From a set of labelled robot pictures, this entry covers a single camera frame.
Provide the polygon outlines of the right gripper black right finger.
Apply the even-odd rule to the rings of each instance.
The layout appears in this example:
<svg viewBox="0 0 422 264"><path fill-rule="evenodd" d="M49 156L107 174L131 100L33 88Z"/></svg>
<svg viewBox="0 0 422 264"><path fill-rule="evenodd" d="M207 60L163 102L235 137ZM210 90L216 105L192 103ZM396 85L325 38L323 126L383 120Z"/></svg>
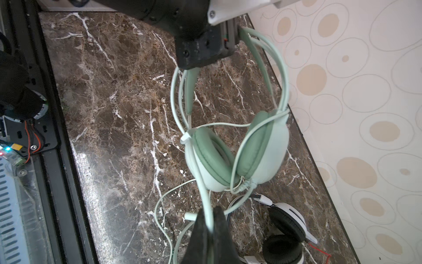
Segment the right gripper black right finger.
<svg viewBox="0 0 422 264"><path fill-rule="evenodd" d="M240 264L224 210L217 206L213 209L214 227L209 248L210 264Z"/></svg>

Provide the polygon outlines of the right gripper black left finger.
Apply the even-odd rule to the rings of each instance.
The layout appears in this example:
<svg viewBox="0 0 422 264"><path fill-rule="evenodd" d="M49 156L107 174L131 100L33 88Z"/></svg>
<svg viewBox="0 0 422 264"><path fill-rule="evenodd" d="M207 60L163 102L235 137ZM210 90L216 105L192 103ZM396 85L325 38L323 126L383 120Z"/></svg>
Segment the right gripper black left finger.
<svg viewBox="0 0 422 264"><path fill-rule="evenodd" d="M209 231L206 226L203 209L200 209L181 264L207 264L208 242Z"/></svg>

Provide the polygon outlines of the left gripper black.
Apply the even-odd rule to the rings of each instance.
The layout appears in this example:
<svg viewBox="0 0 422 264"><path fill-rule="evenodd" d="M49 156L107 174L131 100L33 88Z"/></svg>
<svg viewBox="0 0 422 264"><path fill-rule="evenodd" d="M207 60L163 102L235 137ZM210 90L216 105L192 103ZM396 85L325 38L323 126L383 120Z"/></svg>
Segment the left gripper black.
<svg viewBox="0 0 422 264"><path fill-rule="evenodd" d="M100 4L172 35L180 69L202 68L234 54L239 43L235 19L211 25L209 1L102 0Z"/></svg>

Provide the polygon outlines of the mint green headphones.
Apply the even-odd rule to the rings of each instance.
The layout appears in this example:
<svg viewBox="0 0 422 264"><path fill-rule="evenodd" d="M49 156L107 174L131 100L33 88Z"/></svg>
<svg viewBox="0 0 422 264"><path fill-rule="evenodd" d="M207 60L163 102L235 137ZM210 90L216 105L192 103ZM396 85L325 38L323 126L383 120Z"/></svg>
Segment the mint green headphones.
<svg viewBox="0 0 422 264"><path fill-rule="evenodd" d="M186 173L200 191L238 193L270 181L280 169L289 143L289 81L278 49L264 35L241 28L269 91L273 108L254 112L247 124L210 122L192 125L199 68L176 69L170 106L181 134Z"/></svg>

